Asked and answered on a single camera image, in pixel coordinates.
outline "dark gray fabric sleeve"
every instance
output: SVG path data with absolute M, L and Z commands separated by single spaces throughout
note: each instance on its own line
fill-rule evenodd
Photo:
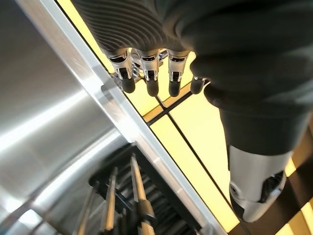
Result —
M 155 0 L 163 30 L 196 53 L 195 76 L 241 150 L 292 150 L 313 107 L 312 0 Z

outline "black fingertip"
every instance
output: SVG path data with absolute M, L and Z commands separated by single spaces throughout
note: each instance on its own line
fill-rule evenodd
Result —
M 199 94 L 202 91 L 202 88 L 204 86 L 204 80 L 198 78 L 195 79 L 192 78 L 191 85 L 190 85 L 190 91 L 192 94 Z
M 168 87 L 168 92 L 172 97 L 176 97 L 179 95 L 180 92 L 180 82 L 177 81 L 170 81 L 170 85 Z
M 128 78 L 124 78 L 122 80 L 122 88 L 123 91 L 125 91 L 126 93 L 132 93 L 135 90 L 135 81 L 133 78 L 128 79 Z
M 157 96 L 158 94 L 158 81 L 149 80 L 147 81 L 147 91 L 150 96 Z

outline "robotic hand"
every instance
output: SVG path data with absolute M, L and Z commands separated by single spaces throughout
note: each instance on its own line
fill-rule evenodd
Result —
M 134 91 L 127 48 L 136 49 L 151 96 L 158 93 L 158 49 L 168 49 L 171 96 L 179 94 L 188 52 L 195 52 L 191 91 L 199 93 L 210 78 L 204 95 L 220 110 L 233 209 L 246 222 L 260 218 L 283 190 L 284 168 L 313 106 L 311 2 L 72 2 L 125 92 Z

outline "yellow light panel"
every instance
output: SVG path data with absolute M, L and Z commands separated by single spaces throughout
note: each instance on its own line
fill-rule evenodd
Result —
M 72 2 L 70 0 L 57 0 L 57 1 L 59 5 L 63 8 L 63 10 L 66 12 L 68 17 L 72 20 L 73 24 L 76 26 L 78 31 L 82 34 L 83 38 L 87 41 L 91 49 L 94 51 L 94 53 L 99 57 L 100 61 L 107 68 L 109 73 L 114 73 L 114 68 L 111 62 L 107 59 L 107 57 L 101 51 L 97 42 L 93 38 L 93 35 L 90 33 L 88 27 L 86 26 L 86 24 L 84 23 L 80 15 L 78 14 Z
M 158 105 L 157 100 L 149 96 L 146 83 L 143 80 L 136 83 L 136 89 L 133 93 L 125 94 L 142 116 L 146 115 Z
M 285 168 L 286 176 L 287 177 L 291 176 L 291 174 L 294 173 L 295 170 L 296 170 L 296 168 L 293 164 L 292 158 L 289 158 L 289 161 L 288 161 L 287 166 Z
M 192 75 L 192 72 L 190 71 L 190 64 L 195 58 L 196 58 L 196 55 L 193 52 L 190 52 L 186 61 L 186 66 L 185 66 L 184 74 L 182 75 L 180 87 L 184 87 L 191 81 L 193 75 Z M 158 97 L 162 101 L 165 101 L 167 98 L 170 97 L 170 94 L 168 92 L 169 82 L 170 82 L 170 79 L 168 75 L 168 57 L 166 57 L 163 60 L 163 65 L 160 66 L 159 72 L 158 72 L 158 84 L 159 84 Z
M 302 211 L 298 211 L 298 213 L 289 220 L 288 224 L 294 235 L 311 235 Z
M 289 224 L 285 224 L 276 235 L 294 235 Z
M 311 199 L 310 202 L 306 203 L 304 207 L 301 208 L 301 211 L 303 213 L 305 221 L 307 222 L 310 233 L 313 234 L 313 210 L 311 203 L 313 204 L 313 199 Z
M 237 217 L 205 173 L 170 119 L 167 116 L 162 117 L 151 126 L 151 129 L 226 232 L 231 231 L 239 223 Z
M 201 92 L 186 99 L 170 113 L 230 201 L 230 174 L 219 109 L 211 105 Z

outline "stainless steel panel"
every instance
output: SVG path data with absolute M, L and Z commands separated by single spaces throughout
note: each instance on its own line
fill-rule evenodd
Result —
M 73 224 L 88 178 L 126 140 L 14 1 L 0 1 L 0 29 L 0 222 L 33 198 Z

